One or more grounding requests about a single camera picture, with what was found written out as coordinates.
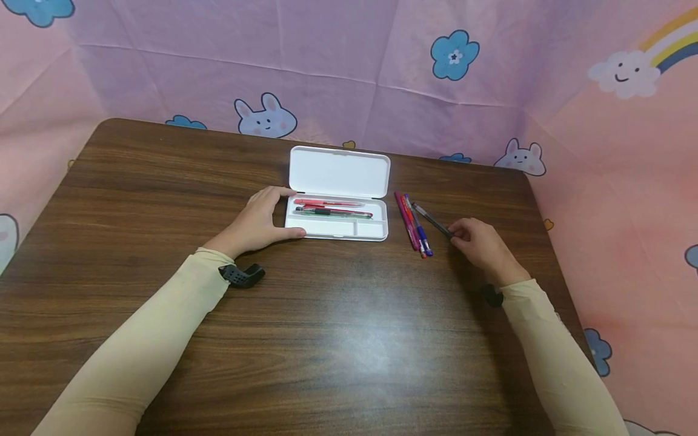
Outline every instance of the rainbow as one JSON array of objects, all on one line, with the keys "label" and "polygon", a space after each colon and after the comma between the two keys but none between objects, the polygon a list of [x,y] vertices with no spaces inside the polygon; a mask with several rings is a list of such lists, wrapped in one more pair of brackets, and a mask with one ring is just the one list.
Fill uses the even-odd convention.
[{"label": "rainbow", "polygon": [[698,7],[664,25],[639,49],[650,58],[650,66],[662,74],[679,61],[698,54]]}]

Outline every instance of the beige arm sleeve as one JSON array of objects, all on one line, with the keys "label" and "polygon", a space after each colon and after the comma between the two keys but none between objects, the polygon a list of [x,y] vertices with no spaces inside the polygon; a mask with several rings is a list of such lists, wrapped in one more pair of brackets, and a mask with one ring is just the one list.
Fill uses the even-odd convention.
[{"label": "beige arm sleeve", "polygon": [[34,436],[127,436],[228,288],[229,257],[199,248],[77,372]]},{"label": "beige arm sleeve", "polygon": [[627,435],[594,367],[535,280],[502,288],[540,402],[558,435]]}]

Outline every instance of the rainbow print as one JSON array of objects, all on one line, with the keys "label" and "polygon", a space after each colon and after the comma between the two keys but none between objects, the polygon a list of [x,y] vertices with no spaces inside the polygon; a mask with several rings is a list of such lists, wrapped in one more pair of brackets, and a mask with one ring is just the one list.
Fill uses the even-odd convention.
[{"label": "rainbow print", "polygon": [[698,54],[698,7],[664,25],[639,49],[647,53],[650,66],[658,68],[661,73]]},{"label": "rainbow print", "polygon": [[698,7],[666,23],[638,50],[613,53],[595,64],[587,76],[599,83],[601,91],[615,92],[621,100],[650,97],[661,75],[694,54],[698,54]]}]

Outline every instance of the pink backdrop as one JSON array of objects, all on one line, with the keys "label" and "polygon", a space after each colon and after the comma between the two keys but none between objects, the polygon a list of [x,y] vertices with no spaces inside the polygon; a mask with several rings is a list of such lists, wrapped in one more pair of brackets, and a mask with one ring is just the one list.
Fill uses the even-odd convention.
[{"label": "pink backdrop", "polygon": [[698,1],[2,0],[0,32],[0,271],[111,116],[515,167],[630,433],[698,432]]}]

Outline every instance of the wooden table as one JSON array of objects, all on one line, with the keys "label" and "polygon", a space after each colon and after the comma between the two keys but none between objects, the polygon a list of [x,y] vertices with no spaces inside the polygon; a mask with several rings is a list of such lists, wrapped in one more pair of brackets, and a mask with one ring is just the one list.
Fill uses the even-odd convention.
[{"label": "wooden table", "polygon": [[[285,184],[296,144],[102,123],[0,280],[3,431],[29,434],[187,254],[254,192]],[[387,240],[303,239],[239,258],[267,275],[209,314],[139,434],[551,433],[479,273],[426,221],[434,256],[419,258],[392,197],[409,193],[443,223],[493,224],[589,355],[526,177],[390,158]],[[274,220],[283,225],[283,203]]]}]

